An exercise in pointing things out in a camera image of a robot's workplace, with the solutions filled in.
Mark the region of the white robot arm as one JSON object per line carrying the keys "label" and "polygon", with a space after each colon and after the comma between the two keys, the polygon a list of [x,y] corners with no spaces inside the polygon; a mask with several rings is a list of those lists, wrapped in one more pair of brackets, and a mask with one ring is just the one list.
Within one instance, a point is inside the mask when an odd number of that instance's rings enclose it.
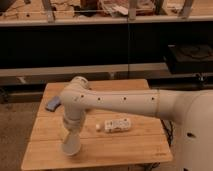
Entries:
{"label": "white robot arm", "polygon": [[80,151],[80,132],[88,109],[102,109],[172,121],[181,126],[178,171],[213,171],[213,90],[162,89],[97,91],[77,76],[61,91],[62,150]]}

